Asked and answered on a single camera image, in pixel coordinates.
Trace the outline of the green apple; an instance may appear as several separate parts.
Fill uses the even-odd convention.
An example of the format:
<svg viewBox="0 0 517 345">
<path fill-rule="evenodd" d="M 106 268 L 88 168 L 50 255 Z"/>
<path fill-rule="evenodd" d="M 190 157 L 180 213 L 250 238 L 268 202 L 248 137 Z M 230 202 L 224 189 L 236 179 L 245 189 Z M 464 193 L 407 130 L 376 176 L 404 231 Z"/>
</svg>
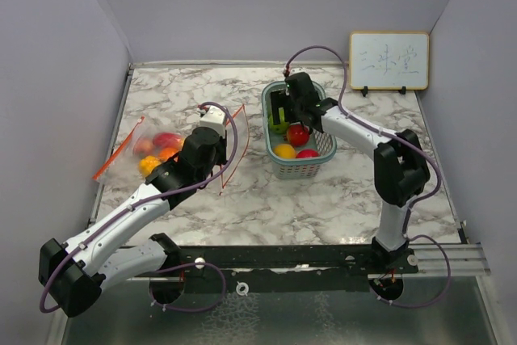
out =
<svg viewBox="0 0 517 345">
<path fill-rule="evenodd" d="M 280 117 L 280 122 L 278 124 L 274 122 L 272 115 L 269 115 L 268 117 L 268 128 L 275 134 L 284 135 L 287 132 L 289 126 L 290 123 L 286 121 L 283 116 Z"/>
</svg>

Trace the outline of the orange tangerine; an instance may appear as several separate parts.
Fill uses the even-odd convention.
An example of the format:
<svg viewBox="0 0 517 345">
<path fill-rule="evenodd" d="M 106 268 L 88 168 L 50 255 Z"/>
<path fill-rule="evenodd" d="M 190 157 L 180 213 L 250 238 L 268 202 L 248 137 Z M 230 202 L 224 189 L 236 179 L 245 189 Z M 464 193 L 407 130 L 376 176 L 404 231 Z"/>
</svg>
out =
<svg viewBox="0 0 517 345">
<path fill-rule="evenodd" d="M 178 155 L 179 155 L 179 150 L 176 149 L 175 147 L 165 147 L 159 151 L 158 158 L 162 162 L 166 162 L 171 158 L 176 161 Z"/>
<path fill-rule="evenodd" d="M 133 146 L 132 153 L 142 158 L 152 154 L 154 151 L 154 144 L 149 138 L 140 138 Z"/>
</svg>

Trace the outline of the red apple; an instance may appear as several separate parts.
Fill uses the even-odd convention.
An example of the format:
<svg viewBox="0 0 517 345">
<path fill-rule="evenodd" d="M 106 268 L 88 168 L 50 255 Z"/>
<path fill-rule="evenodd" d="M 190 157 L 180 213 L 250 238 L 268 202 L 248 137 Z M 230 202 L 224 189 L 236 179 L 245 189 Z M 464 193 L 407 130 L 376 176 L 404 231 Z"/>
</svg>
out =
<svg viewBox="0 0 517 345">
<path fill-rule="evenodd" d="M 320 154 L 315 149 L 303 149 L 296 154 L 296 158 L 317 158 Z"/>
</svg>

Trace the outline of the yellow lemon fruit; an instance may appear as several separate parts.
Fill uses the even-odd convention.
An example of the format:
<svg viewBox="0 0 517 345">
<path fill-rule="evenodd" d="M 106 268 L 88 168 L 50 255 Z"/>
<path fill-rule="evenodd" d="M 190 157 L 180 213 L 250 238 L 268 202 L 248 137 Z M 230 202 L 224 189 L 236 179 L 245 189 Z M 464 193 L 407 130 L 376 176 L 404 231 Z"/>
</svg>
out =
<svg viewBox="0 0 517 345">
<path fill-rule="evenodd" d="M 292 159 L 296 157 L 296 150 L 290 144 L 278 144 L 273 152 L 279 158 Z"/>
</svg>

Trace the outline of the clear bag orange zipper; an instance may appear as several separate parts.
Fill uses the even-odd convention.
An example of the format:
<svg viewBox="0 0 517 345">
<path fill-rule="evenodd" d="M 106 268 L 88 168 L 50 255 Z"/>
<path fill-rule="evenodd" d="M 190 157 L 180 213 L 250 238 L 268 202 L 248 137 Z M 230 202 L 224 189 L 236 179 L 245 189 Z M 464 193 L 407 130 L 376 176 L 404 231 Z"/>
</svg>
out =
<svg viewBox="0 0 517 345">
<path fill-rule="evenodd" d="M 98 183 L 147 177 L 154 167 L 182 149 L 185 136 L 165 129 L 147 116 L 141 116 L 128 135 L 115 147 L 107 161 L 94 174 Z"/>
</svg>

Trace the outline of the yellow orange fruit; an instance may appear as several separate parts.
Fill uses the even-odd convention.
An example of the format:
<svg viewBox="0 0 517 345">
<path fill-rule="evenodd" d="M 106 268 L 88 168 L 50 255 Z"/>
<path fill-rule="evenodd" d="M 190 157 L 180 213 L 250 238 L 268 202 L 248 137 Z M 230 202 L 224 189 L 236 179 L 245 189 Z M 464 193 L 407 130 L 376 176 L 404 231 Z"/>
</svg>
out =
<svg viewBox="0 0 517 345">
<path fill-rule="evenodd" d="M 142 158 L 139 161 L 138 171 L 143 178 L 146 178 L 152 173 L 152 171 L 157 166 L 160 166 L 161 164 L 162 164 L 162 161 L 159 158 L 157 158 L 153 155 L 149 155 L 149 156 Z"/>
</svg>

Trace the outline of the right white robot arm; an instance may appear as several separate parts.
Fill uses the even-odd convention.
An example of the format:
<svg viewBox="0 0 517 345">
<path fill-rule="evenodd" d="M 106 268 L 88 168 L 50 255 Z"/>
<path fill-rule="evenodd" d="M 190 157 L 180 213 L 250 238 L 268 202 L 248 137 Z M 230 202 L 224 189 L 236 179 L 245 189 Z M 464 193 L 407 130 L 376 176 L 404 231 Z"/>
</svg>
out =
<svg viewBox="0 0 517 345">
<path fill-rule="evenodd" d="M 306 72 L 268 87 L 264 102 L 274 123 L 280 122 L 282 111 L 287 122 L 343 140 L 372 160 L 373 182 L 382 206 L 371 263 L 378 272 L 391 272 L 401 261 L 398 251 L 409 243 L 410 206 L 431 177 L 416 133 L 384 129 L 352 114 L 340 101 L 323 98 Z"/>
</svg>

